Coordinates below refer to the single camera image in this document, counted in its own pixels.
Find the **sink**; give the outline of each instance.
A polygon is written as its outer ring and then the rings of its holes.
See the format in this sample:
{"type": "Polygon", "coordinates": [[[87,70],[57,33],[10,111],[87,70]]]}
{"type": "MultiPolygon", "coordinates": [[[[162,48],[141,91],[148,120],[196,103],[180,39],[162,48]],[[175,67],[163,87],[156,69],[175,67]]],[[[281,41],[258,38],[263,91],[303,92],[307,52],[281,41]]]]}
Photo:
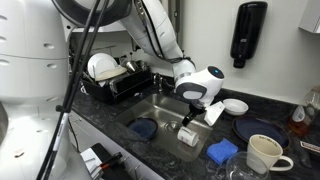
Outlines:
{"type": "Polygon", "coordinates": [[[204,121],[204,115],[198,115],[187,128],[199,134],[195,147],[177,139],[177,133],[184,116],[189,112],[189,105],[160,94],[153,94],[122,112],[116,121],[127,125],[131,120],[148,117],[158,123],[156,135],[150,140],[176,157],[186,162],[194,161],[211,134],[212,128],[204,121]]]}

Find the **plate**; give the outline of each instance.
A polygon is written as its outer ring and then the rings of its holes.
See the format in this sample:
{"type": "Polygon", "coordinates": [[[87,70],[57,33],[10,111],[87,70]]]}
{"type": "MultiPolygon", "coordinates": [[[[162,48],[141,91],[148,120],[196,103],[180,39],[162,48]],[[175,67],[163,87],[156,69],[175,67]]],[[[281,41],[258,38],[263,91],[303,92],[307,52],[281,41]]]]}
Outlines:
{"type": "Polygon", "coordinates": [[[240,116],[246,113],[249,109],[248,105],[238,99],[225,99],[223,104],[226,106],[224,109],[226,113],[233,116],[240,116]]]}
{"type": "Polygon", "coordinates": [[[100,74],[98,74],[95,78],[96,81],[103,81],[106,79],[110,79],[116,76],[119,76],[123,73],[127,72],[127,69],[122,67],[122,66],[118,66],[112,70],[108,70],[108,71],[104,71],[100,74]]]}
{"type": "Polygon", "coordinates": [[[239,116],[233,120],[233,130],[246,142],[254,134],[269,136],[277,141],[283,149],[290,144],[287,133],[279,126],[255,116],[239,116]]]}
{"type": "Polygon", "coordinates": [[[116,60],[109,54],[97,53],[89,59],[87,69],[90,77],[96,78],[102,72],[112,70],[117,66],[116,60]]]}
{"type": "Polygon", "coordinates": [[[158,123],[151,118],[141,117],[131,120],[127,127],[138,133],[140,137],[149,140],[156,135],[158,123]]]}

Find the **cup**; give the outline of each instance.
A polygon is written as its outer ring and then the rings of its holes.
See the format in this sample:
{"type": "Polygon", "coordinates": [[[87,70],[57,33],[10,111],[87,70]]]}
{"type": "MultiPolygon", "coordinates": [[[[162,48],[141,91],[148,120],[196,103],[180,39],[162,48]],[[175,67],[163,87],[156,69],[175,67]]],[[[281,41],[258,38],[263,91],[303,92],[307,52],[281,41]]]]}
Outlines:
{"type": "Polygon", "coordinates": [[[227,161],[226,173],[229,180],[265,180],[270,176],[264,162],[247,152],[239,152],[230,157],[227,161]]]}
{"type": "Polygon", "coordinates": [[[136,62],[134,62],[134,61],[124,62],[124,67],[127,68],[129,73],[135,73],[139,70],[139,67],[137,66],[136,62]]]}
{"type": "Polygon", "coordinates": [[[283,149],[280,144],[265,135],[256,134],[250,137],[248,153],[260,158],[270,171],[288,171],[293,167],[293,161],[287,156],[282,156],[283,149]],[[289,165],[274,167],[274,164],[280,159],[287,161],[289,165]]]}
{"type": "Polygon", "coordinates": [[[181,127],[178,132],[178,139],[191,147],[194,147],[199,141],[199,135],[186,127],[181,127]]]}
{"type": "Polygon", "coordinates": [[[142,71],[145,71],[148,69],[147,63],[145,63],[142,60],[136,61],[138,67],[140,67],[142,69],[142,71]]]}

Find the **blue sponge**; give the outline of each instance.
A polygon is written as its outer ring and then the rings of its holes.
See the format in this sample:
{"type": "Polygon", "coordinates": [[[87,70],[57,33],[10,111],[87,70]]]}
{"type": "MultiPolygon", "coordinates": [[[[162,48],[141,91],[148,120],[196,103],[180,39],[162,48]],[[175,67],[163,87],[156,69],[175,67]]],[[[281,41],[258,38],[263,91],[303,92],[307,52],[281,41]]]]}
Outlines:
{"type": "Polygon", "coordinates": [[[221,142],[209,146],[207,155],[217,164],[221,165],[223,161],[229,159],[232,155],[237,153],[237,151],[238,147],[236,145],[223,138],[221,142]]]}

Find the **glass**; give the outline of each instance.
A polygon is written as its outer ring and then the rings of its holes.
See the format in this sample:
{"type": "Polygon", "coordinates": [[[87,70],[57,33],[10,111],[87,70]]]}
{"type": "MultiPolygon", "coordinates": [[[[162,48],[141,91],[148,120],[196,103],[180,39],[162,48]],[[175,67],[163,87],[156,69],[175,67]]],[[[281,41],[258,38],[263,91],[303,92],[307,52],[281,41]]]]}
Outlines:
{"type": "Polygon", "coordinates": [[[269,169],[264,162],[247,152],[233,155],[227,161],[226,173],[229,180],[266,180],[270,178],[269,169]]]}
{"type": "Polygon", "coordinates": [[[320,86],[313,87],[309,93],[304,96],[306,104],[312,104],[315,109],[320,109],[320,86]]]}

